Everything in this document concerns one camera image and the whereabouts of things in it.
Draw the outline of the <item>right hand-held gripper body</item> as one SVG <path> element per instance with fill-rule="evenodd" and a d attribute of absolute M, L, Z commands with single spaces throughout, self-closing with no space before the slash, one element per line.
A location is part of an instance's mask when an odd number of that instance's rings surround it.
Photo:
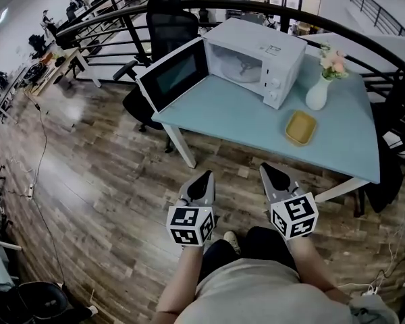
<path fill-rule="evenodd" d="M 265 194 L 269 221 L 285 240 L 308 236 L 315 230 L 319 212 L 310 192 L 294 186 L 289 192 L 269 188 Z"/>

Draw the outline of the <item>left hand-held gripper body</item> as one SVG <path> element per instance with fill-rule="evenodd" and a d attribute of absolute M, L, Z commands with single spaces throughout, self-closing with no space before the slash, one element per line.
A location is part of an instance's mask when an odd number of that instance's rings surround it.
<path fill-rule="evenodd" d="M 171 239 L 180 246 L 204 246 L 215 229 L 215 195 L 198 200 L 181 194 L 169 207 L 166 227 Z"/>

